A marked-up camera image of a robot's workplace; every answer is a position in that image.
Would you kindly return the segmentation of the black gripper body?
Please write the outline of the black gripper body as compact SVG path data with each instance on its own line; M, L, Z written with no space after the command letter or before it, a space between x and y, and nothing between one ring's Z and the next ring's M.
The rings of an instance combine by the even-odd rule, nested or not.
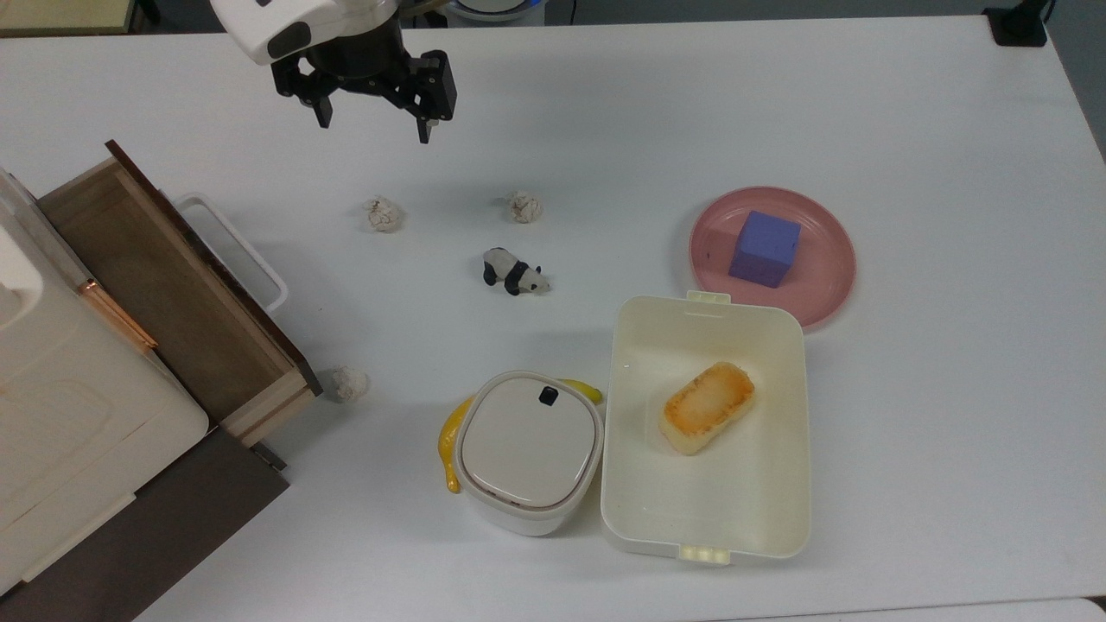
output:
M340 90L386 99L416 121L453 120L457 105L447 53L431 50L411 55L395 17L359 35L335 38L274 60L271 71L276 93L299 99L312 110L315 99Z

